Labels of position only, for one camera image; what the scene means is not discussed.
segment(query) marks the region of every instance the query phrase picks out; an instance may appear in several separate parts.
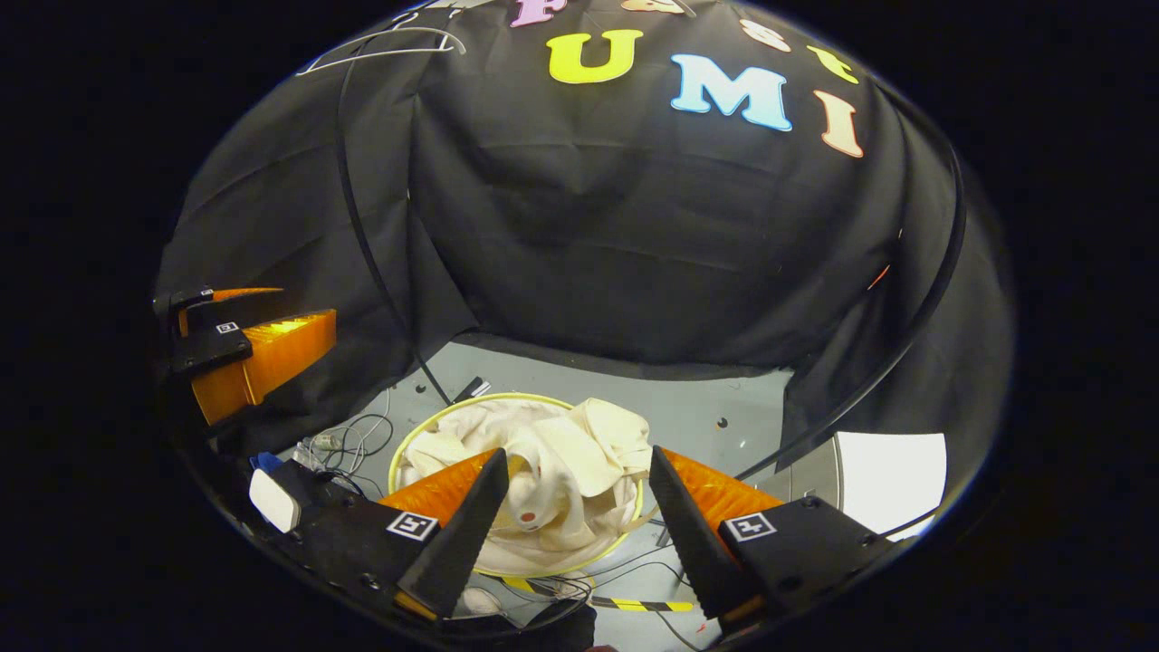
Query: black cloth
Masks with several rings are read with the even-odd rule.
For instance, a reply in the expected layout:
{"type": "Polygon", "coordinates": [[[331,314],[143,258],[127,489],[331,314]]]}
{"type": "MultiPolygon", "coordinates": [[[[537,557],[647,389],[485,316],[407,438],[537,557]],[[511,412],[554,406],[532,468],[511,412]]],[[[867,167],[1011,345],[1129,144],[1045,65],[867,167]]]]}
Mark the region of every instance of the black cloth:
{"type": "MultiPolygon", "coordinates": [[[[792,367],[782,441],[816,424],[898,345],[930,287],[954,205],[941,145],[872,69],[760,9],[707,5],[673,20],[578,0],[546,25],[510,28],[513,10],[489,2],[402,19],[445,29],[466,52],[359,60],[344,97],[358,211],[423,353],[476,334],[512,353],[581,354],[651,379],[792,367]],[[745,36],[741,17],[775,29],[792,56],[745,36]],[[624,76],[548,75],[548,31],[593,34],[591,63],[608,56],[598,32],[620,28],[644,32],[624,76]],[[810,46],[836,52],[860,82],[810,46]],[[673,109],[676,53],[707,56],[731,78],[749,66],[783,75],[793,129],[673,109]],[[822,140],[815,90],[857,108],[862,157],[822,140]]],[[[363,53],[440,38],[385,34],[363,53]]],[[[159,290],[272,285],[302,310],[337,308],[338,345],[254,411],[245,455],[350,416],[414,369],[342,199],[334,120],[349,65],[289,76],[223,139],[189,186],[158,276],[159,290]]],[[[946,432],[955,478],[992,438],[1014,328],[1000,235],[972,177],[967,195],[962,258],[931,328],[839,424],[946,432]]]]}
{"type": "MultiPolygon", "coordinates": [[[[568,609],[575,608],[574,600],[560,600],[549,605],[546,609],[535,615],[527,628],[533,628],[546,621],[561,615],[568,609]]],[[[516,631],[503,616],[487,616],[483,618],[472,618],[454,621],[454,631],[459,633],[493,633],[516,631]]],[[[474,642],[473,649],[508,650],[511,652],[584,652],[595,645],[596,635],[596,609],[589,606],[580,607],[575,613],[548,624],[547,627],[519,636],[501,639],[498,642],[474,642]]]]}

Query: white towel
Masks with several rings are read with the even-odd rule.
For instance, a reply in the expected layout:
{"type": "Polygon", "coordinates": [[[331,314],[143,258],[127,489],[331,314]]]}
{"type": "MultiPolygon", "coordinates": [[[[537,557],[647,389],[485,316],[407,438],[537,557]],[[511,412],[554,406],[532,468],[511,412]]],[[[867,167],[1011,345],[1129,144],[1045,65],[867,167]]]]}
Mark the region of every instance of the white towel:
{"type": "Polygon", "coordinates": [[[632,521],[635,482],[651,462],[648,423],[622,408],[497,400],[455,410],[411,440],[400,485],[497,447],[510,486],[475,562],[495,574],[554,574],[606,550],[632,521]]]}

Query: black cable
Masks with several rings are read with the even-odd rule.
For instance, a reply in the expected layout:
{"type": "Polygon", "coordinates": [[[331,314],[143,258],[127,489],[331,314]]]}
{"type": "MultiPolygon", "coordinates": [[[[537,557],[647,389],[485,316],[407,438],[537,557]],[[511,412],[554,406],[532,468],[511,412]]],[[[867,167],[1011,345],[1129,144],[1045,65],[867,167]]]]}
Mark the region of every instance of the black cable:
{"type": "Polygon", "coordinates": [[[542,600],[537,600],[537,599],[527,598],[526,595],[520,595],[519,593],[516,593],[516,591],[513,588],[511,588],[510,586],[508,586],[506,583],[503,581],[503,580],[500,580],[500,586],[502,586],[503,588],[508,589],[508,593],[510,593],[511,595],[515,595],[516,598],[518,598],[519,600],[523,600],[525,602],[538,602],[540,605],[551,605],[552,602],[556,602],[556,600],[551,599],[551,598],[545,598],[542,600]]]}
{"type": "Polygon", "coordinates": [[[877,536],[880,536],[881,539],[887,539],[887,537],[891,537],[891,536],[896,535],[897,533],[899,533],[902,530],[907,530],[907,529],[912,528],[913,526],[917,526],[921,521],[925,521],[926,519],[933,517],[934,512],[938,511],[938,507],[934,507],[930,512],[926,512],[925,514],[918,517],[917,519],[912,519],[910,521],[906,521],[905,523],[902,523],[901,526],[898,526],[896,528],[888,529],[888,530],[881,533],[877,536]]]}
{"type": "MultiPolygon", "coordinates": [[[[358,45],[355,50],[353,56],[357,57],[362,53],[363,47],[365,47],[370,41],[365,41],[358,45]]],[[[402,332],[403,342],[410,350],[411,358],[418,362],[418,367],[422,368],[423,374],[427,375],[427,380],[430,381],[431,387],[438,393],[439,398],[447,405],[451,405],[451,400],[447,398],[446,393],[443,391],[443,387],[438,384],[435,380],[435,375],[431,374],[430,368],[427,367],[427,361],[423,360],[421,353],[418,353],[418,345],[415,342],[414,335],[411,335],[410,329],[407,328],[407,322],[402,318],[402,313],[399,307],[394,303],[394,299],[391,298],[391,291],[386,287],[386,280],[382,279],[382,272],[378,268],[378,263],[374,262],[374,252],[370,248],[370,241],[366,239],[366,230],[363,228],[362,217],[358,214],[358,205],[355,202],[355,190],[353,185],[350,183],[350,163],[347,159],[347,134],[342,127],[342,104],[347,97],[347,89],[350,87],[350,75],[353,73],[357,59],[352,59],[350,65],[347,66],[347,73],[342,78],[342,90],[338,91],[338,101],[334,111],[334,141],[335,141],[335,154],[338,159],[338,180],[342,182],[342,197],[345,199],[347,212],[350,213],[350,226],[353,228],[355,237],[358,239],[358,247],[362,249],[363,258],[366,259],[366,266],[370,268],[370,273],[374,279],[374,284],[378,286],[378,293],[382,298],[382,303],[386,305],[387,310],[394,318],[395,323],[399,325],[399,330],[402,332]]]]}
{"type": "Polygon", "coordinates": [[[562,621],[563,618],[567,618],[568,616],[571,616],[573,614],[575,614],[576,611],[578,611],[583,607],[586,607],[588,606],[588,600],[590,598],[591,598],[591,591],[589,589],[586,592],[586,595],[584,596],[583,600],[571,600],[571,602],[575,602],[575,605],[569,606],[567,609],[564,609],[563,611],[560,611],[555,616],[552,616],[551,618],[547,618],[546,621],[544,621],[541,623],[535,623],[535,624],[533,624],[531,627],[517,629],[517,630],[513,630],[513,631],[497,631],[497,632],[474,633],[474,635],[438,632],[437,636],[439,636],[440,638],[446,638],[446,639],[451,639],[451,640],[502,640],[504,638],[516,638],[516,637],[519,637],[519,636],[522,636],[524,633],[529,633],[529,632],[532,632],[532,631],[541,630],[541,629],[544,629],[546,627],[553,625],[553,624],[562,621]]]}
{"type": "Polygon", "coordinates": [[[684,638],[683,636],[680,636],[680,632],[676,631],[676,628],[672,627],[672,623],[668,622],[668,618],[664,617],[664,614],[661,614],[659,611],[656,611],[656,615],[659,616],[659,620],[664,621],[664,624],[668,627],[668,630],[672,632],[672,636],[675,636],[678,639],[680,639],[680,643],[683,643],[684,645],[686,645],[688,647],[688,650],[692,650],[692,652],[700,652],[699,647],[697,647],[692,643],[688,643],[687,638],[684,638]]]}
{"type": "MultiPolygon", "coordinates": [[[[583,580],[580,580],[580,579],[576,579],[576,578],[564,578],[563,576],[549,576],[547,579],[555,580],[555,581],[557,581],[557,583],[560,583],[562,585],[570,586],[571,588],[577,589],[576,593],[586,593],[588,596],[591,596],[591,592],[593,591],[593,585],[595,585],[595,581],[596,581],[596,580],[592,580],[592,584],[589,585],[588,583],[584,583],[583,580]]],[[[556,592],[556,594],[559,594],[559,592],[560,592],[560,589],[557,587],[546,587],[546,588],[556,592]]],[[[562,600],[568,600],[570,598],[563,598],[563,596],[561,596],[561,599],[562,600]]]]}
{"type": "Polygon", "coordinates": [[[347,459],[347,454],[348,453],[350,453],[350,454],[357,453],[358,449],[356,449],[356,448],[355,449],[348,449],[347,448],[347,435],[350,434],[351,430],[355,430],[355,424],[362,422],[363,419],[372,419],[372,418],[376,418],[376,417],[380,420],[379,422],[380,424],[382,422],[385,422],[386,425],[391,427],[391,433],[386,437],[386,441],[384,441],[381,444],[381,446],[379,446],[378,448],[376,448],[374,450],[372,450],[370,453],[364,454],[363,459],[366,459],[366,457],[370,457],[370,456],[372,456],[372,455],[374,455],[377,453],[380,453],[384,448],[386,448],[386,445],[391,444],[391,440],[394,439],[394,423],[391,422],[389,419],[387,419],[386,415],[378,415],[378,413],[374,413],[374,412],[367,412],[366,415],[359,416],[357,419],[355,419],[353,422],[351,422],[350,424],[348,424],[345,426],[335,426],[334,428],[327,428],[328,431],[333,431],[335,428],[343,428],[343,431],[342,431],[342,444],[338,445],[338,449],[337,450],[329,452],[329,454],[326,456],[326,459],[322,460],[322,467],[326,468],[326,469],[329,469],[330,468],[330,459],[333,459],[335,455],[338,455],[338,461],[335,462],[334,468],[335,469],[341,468],[342,467],[342,462],[347,459]]]}
{"type": "Polygon", "coordinates": [[[683,584],[684,586],[686,586],[686,587],[688,587],[688,588],[692,588],[692,585],[691,585],[691,584],[688,584],[688,583],[684,581],[684,579],[681,579],[681,578],[680,578],[680,573],[677,573],[677,572],[676,572],[676,569],[673,569],[672,566],[669,566],[668,564],[665,564],[665,563],[663,563],[663,562],[647,562],[647,563],[644,563],[644,564],[640,564],[639,566],[636,566],[636,567],[634,567],[634,569],[632,569],[632,570],[628,570],[628,571],[624,571],[622,573],[620,573],[620,574],[615,576],[614,578],[612,578],[612,579],[607,580],[606,583],[603,583],[603,584],[602,584],[600,586],[607,586],[607,585],[610,585],[610,584],[614,583],[615,580],[618,580],[618,579],[622,578],[624,576],[626,576],[626,574],[628,574],[628,573],[634,573],[634,572],[639,571],[640,569],[643,569],[644,566],[651,566],[653,564],[659,564],[661,566],[664,566],[664,567],[665,567],[665,569],[668,569],[668,570],[669,570],[669,571],[670,571],[670,572],[671,572],[671,573],[672,573],[673,576],[676,576],[676,579],[677,579],[677,580],[679,580],[679,581],[680,581],[680,584],[683,584]]]}
{"type": "Polygon", "coordinates": [[[628,559],[627,562],[621,562],[621,563],[619,563],[619,564],[617,564],[617,565],[614,565],[614,566],[612,566],[610,569],[604,569],[603,571],[597,571],[595,573],[589,573],[588,577],[595,578],[596,576],[603,576],[604,573],[610,573],[610,572],[612,572],[612,571],[614,571],[617,569],[622,569],[624,566],[627,566],[628,564],[635,562],[636,559],[640,559],[641,557],[647,557],[647,556],[651,555],[653,552],[659,552],[661,550],[666,550],[669,548],[672,548],[672,545],[673,544],[670,543],[668,545],[663,545],[661,548],[657,548],[656,550],[649,550],[648,552],[644,552],[643,555],[636,555],[632,559],[628,559]]]}
{"type": "MultiPolygon", "coordinates": [[[[885,88],[881,85],[875,86],[884,94],[887,94],[897,104],[909,110],[912,113],[910,117],[914,119],[919,125],[924,126],[926,130],[934,133],[949,151],[949,162],[950,162],[950,174],[954,176],[954,221],[950,225],[949,241],[946,243],[946,254],[942,256],[941,264],[938,268],[938,273],[934,276],[933,283],[930,285],[930,291],[926,292],[921,303],[918,306],[918,310],[914,313],[913,318],[910,320],[909,329],[906,329],[905,337],[902,340],[902,345],[894,350],[879,367],[877,371],[869,376],[869,379],[861,383],[857,390],[846,397],[837,408],[831,410],[829,415],[822,419],[817,426],[809,428],[800,437],[793,439],[787,445],[781,446],[775,453],[765,457],[760,462],[753,464],[752,467],[745,469],[744,471],[736,475],[736,479],[743,481],[749,478],[753,474],[757,474],[766,469],[770,464],[773,464],[781,457],[785,457],[789,452],[801,447],[802,445],[814,442],[817,438],[824,435],[841,417],[853,410],[853,408],[861,403],[866,396],[869,395],[881,383],[890,372],[897,367],[897,364],[902,361],[910,349],[917,343],[918,337],[925,330],[926,324],[930,322],[930,317],[933,316],[934,310],[941,302],[942,296],[946,294],[946,287],[949,286],[950,277],[954,273],[954,269],[957,266],[957,258],[962,251],[962,240],[965,236],[965,202],[962,200],[964,195],[964,189],[962,186],[962,169],[957,160],[957,151],[954,148],[954,144],[949,141],[949,138],[942,133],[938,125],[933,123],[932,119],[925,116],[920,109],[914,107],[909,100],[902,97],[899,94],[892,89],[885,88]]],[[[817,446],[828,441],[832,437],[832,433],[825,438],[822,442],[816,442],[817,446]]]]}
{"type": "Polygon", "coordinates": [[[358,496],[360,496],[363,498],[366,498],[366,493],[363,492],[363,490],[362,490],[360,486],[358,486],[358,483],[356,483],[352,479],[350,479],[345,474],[342,474],[342,472],[338,472],[338,471],[320,471],[316,477],[320,481],[330,481],[333,478],[342,478],[343,481],[350,483],[355,488],[355,491],[358,492],[358,496]]]}
{"type": "Polygon", "coordinates": [[[347,475],[350,476],[351,478],[362,478],[362,479],[366,481],[367,483],[374,485],[374,489],[378,490],[379,498],[386,498],[386,492],[382,491],[382,488],[378,486],[378,483],[376,483],[374,481],[367,478],[366,476],[358,476],[356,474],[347,474],[347,475]]]}

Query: yellow letter u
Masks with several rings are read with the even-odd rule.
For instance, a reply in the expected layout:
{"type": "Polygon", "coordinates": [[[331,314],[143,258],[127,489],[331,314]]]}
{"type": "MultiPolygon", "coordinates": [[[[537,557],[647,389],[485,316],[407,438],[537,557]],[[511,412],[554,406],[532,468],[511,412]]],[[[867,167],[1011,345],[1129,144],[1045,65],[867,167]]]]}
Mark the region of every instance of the yellow letter u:
{"type": "Polygon", "coordinates": [[[639,29],[611,29],[604,32],[604,38],[612,43],[607,63],[589,67],[580,63],[583,44],[591,41],[590,34],[564,34],[547,42],[552,49],[552,58],[547,72],[563,83],[598,83],[615,79],[632,69],[635,58],[636,38],[644,32],[639,29]]]}

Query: yellow black striped tape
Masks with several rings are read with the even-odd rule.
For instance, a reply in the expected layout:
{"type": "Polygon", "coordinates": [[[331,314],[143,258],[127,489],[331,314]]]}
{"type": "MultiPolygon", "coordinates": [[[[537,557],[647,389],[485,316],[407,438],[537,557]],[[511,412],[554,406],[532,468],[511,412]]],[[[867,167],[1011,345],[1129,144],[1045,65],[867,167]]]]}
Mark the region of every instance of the yellow black striped tape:
{"type": "Polygon", "coordinates": [[[510,586],[511,588],[518,588],[519,591],[526,591],[527,593],[535,593],[538,595],[549,595],[555,596],[555,592],[547,588],[546,586],[539,586],[538,584],[531,584],[530,581],[520,578],[500,578],[503,584],[510,586]]]}
{"type": "Polygon", "coordinates": [[[649,602],[647,600],[620,600],[619,598],[591,596],[592,607],[607,607],[624,611],[691,611],[691,602],[649,602]]]}
{"type": "MultiPolygon", "coordinates": [[[[501,578],[511,588],[518,588],[537,595],[555,596],[551,588],[531,584],[519,578],[501,578]]],[[[691,611],[695,606],[691,602],[651,602],[647,600],[621,600],[619,598],[591,596],[592,607],[606,607],[608,609],[621,609],[624,611],[691,611]]]]}

